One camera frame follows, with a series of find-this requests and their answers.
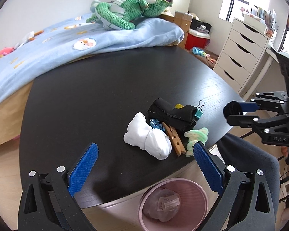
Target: wooden clothespin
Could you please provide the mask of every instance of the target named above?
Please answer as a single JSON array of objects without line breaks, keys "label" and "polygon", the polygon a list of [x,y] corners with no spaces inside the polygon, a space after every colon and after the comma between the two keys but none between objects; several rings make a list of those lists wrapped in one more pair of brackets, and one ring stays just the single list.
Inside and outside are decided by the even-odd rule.
[{"label": "wooden clothespin", "polygon": [[171,126],[167,126],[165,122],[163,122],[163,127],[166,130],[166,135],[169,136],[170,142],[174,150],[176,151],[176,154],[180,156],[181,154],[185,154],[186,150],[181,142],[181,139],[179,138],[178,133],[176,132],[175,128]]}]

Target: green fuzzy toy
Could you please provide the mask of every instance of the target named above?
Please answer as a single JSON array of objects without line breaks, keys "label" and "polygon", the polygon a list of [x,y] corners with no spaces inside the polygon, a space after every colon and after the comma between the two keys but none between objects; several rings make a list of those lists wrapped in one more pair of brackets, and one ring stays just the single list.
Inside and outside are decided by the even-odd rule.
[{"label": "green fuzzy toy", "polygon": [[193,156],[194,145],[197,142],[202,142],[203,144],[206,144],[208,140],[208,134],[209,134],[209,130],[206,127],[203,127],[199,130],[192,129],[184,133],[184,136],[188,137],[188,144],[186,146],[187,152],[185,155],[187,157]]},{"label": "green fuzzy toy", "polygon": [[101,21],[106,30],[134,29],[136,26],[132,20],[140,16],[159,16],[171,4],[165,0],[116,0],[112,4],[101,2],[97,3],[95,13],[86,22]]}]

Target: pink plush toy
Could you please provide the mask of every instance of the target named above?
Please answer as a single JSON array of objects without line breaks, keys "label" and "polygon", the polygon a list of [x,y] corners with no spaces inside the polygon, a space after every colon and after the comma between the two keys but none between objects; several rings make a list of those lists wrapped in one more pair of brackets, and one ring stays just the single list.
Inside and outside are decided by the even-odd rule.
[{"label": "pink plush toy", "polygon": [[0,50],[0,58],[12,53],[13,51],[14,51],[14,48],[10,48],[10,47]]}]

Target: person's leg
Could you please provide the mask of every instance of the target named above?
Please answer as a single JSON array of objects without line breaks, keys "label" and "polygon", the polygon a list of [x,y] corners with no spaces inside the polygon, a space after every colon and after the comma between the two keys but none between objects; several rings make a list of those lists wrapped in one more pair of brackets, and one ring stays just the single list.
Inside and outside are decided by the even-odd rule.
[{"label": "person's leg", "polygon": [[261,169],[267,180],[273,201],[275,217],[279,203],[279,163],[278,160],[257,146],[232,134],[224,135],[217,148],[226,165],[233,165],[239,171],[254,173]]}]

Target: drawer handle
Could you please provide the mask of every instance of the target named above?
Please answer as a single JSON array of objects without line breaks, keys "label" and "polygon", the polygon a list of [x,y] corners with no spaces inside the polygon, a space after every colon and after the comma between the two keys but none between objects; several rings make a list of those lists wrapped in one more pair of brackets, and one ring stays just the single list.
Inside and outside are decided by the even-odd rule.
[{"label": "drawer handle", "polygon": [[259,33],[257,30],[253,29],[252,27],[250,26],[247,26],[246,24],[244,24],[245,27],[247,27],[249,30],[251,30],[252,32],[255,32],[255,33]]},{"label": "drawer handle", "polygon": [[238,65],[240,68],[242,68],[242,66],[238,63],[238,62],[236,62],[235,60],[233,60],[232,58],[230,58],[236,65]]},{"label": "drawer handle", "polygon": [[236,45],[237,45],[241,50],[243,50],[244,52],[249,53],[245,48],[243,48],[243,47],[240,46],[239,44],[236,43]]},{"label": "drawer handle", "polygon": [[232,78],[232,76],[229,75],[225,70],[224,70],[224,72],[225,72],[225,74],[226,74],[231,80],[234,80],[234,79]]},{"label": "drawer handle", "polygon": [[251,39],[247,38],[246,36],[242,35],[241,33],[240,33],[240,35],[241,35],[246,41],[249,41],[249,42],[251,42],[251,43],[254,43]]}]

